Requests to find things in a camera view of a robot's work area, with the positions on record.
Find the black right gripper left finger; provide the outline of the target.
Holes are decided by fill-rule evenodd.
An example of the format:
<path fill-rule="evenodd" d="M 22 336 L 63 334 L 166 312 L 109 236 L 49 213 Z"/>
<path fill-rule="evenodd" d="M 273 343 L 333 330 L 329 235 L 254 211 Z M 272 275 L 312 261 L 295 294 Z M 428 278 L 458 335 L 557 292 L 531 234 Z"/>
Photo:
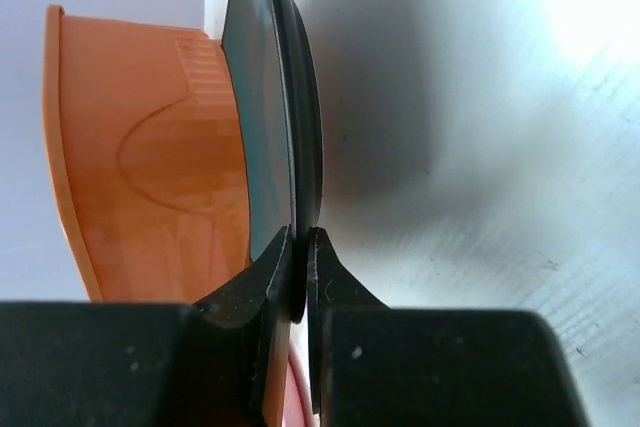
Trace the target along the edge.
<path fill-rule="evenodd" d="M 292 239 L 191 304 L 5 302 L 5 426 L 277 426 Z"/>

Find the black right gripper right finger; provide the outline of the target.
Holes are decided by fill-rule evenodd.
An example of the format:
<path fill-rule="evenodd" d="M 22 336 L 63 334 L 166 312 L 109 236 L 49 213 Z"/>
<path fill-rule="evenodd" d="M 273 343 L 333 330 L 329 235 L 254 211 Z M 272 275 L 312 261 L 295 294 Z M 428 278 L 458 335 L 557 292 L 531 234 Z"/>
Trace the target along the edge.
<path fill-rule="evenodd" d="M 386 306 L 313 230 L 312 407 L 324 426 L 584 426 L 558 339 L 526 310 Z"/>

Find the teal square plate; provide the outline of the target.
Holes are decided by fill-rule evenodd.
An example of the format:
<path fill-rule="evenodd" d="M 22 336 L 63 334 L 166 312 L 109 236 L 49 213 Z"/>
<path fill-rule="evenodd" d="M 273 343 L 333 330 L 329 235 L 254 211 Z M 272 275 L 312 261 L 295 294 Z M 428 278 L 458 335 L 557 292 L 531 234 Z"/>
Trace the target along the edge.
<path fill-rule="evenodd" d="M 228 0 L 222 46 L 245 153 L 253 259 L 276 232 L 293 241 L 292 319 L 306 302 L 309 231 L 322 197 L 319 95 L 306 29 L 294 0 Z"/>

